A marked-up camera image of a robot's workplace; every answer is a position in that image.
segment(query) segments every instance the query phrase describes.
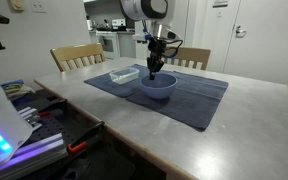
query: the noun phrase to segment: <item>table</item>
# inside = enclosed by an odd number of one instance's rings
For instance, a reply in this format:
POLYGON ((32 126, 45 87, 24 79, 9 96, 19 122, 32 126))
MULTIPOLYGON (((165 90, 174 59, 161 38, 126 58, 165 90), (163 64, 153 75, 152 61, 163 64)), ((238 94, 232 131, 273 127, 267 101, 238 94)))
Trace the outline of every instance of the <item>table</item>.
POLYGON ((209 127, 195 129, 83 81, 146 61, 120 58, 35 82, 167 172, 168 179, 288 179, 286 85, 165 65, 164 70, 229 83, 209 127))

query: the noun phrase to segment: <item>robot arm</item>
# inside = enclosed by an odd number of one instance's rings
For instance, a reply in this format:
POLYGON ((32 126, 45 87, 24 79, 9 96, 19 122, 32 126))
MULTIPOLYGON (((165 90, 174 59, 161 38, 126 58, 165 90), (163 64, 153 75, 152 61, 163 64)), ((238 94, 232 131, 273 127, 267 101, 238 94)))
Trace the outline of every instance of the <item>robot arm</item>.
POLYGON ((143 21, 145 40, 149 41, 151 51, 147 58, 150 79, 154 80, 156 72, 164 65, 162 58, 173 58, 182 45, 180 36, 170 30, 174 16, 175 0, 120 0, 123 14, 133 21, 143 21), (146 28, 146 20, 151 20, 150 33, 146 28), (165 55, 168 44, 180 42, 172 55, 165 55))

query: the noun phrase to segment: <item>gray bowl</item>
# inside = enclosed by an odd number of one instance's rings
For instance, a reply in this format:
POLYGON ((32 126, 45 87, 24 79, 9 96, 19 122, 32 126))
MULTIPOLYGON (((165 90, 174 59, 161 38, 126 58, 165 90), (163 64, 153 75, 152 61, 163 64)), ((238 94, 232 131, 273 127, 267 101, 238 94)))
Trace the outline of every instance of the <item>gray bowl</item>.
POLYGON ((169 74, 156 74, 155 80, 149 76, 142 79, 142 91, 150 98, 165 99, 174 92, 177 79, 169 74))

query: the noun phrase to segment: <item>chair backrest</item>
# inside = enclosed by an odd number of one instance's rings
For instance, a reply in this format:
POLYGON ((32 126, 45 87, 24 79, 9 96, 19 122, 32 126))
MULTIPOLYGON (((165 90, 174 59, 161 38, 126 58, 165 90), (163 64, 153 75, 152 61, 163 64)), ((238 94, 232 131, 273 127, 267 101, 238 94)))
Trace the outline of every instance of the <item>chair backrest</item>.
POLYGON ((86 44, 51 49, 51 54, 61 72, 66 71, 66 67, 71 70, 75 67, 80 68, 81 66, 105 61, 101 44, 86 44))
MULTIPOLYGON (((165 52, 167 55, 171 55, 175 52, 174 49, 169 49, 165 52)), ((190 61, 193 61, 193 68, 197 68, 198 63, 202 63, 201 70, 205 70, 208 59, 210 57, 211 50, 209 49, 198 49, 198 48, 189 48, 189 47, 180 47, 177 55, 170 59, 172 65, 175 64, 175 60, 178 60, 177 65, 182 66, 185 62, 185 67, 189 67, 190 61)), ((168 64, 169 59, 164 58, 164 63, 168 64)))

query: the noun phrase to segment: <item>transparent plastic container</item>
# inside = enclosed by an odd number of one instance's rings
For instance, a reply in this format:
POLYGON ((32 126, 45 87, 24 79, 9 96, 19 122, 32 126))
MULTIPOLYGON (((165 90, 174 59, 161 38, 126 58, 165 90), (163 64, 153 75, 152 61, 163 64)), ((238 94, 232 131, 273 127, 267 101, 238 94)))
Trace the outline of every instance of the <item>transparent plastic container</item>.
POLYGON ((125 84, 138 78, 139 70, 135 68, 124 68, 110 73, 111 79, 117 84, 125 84))

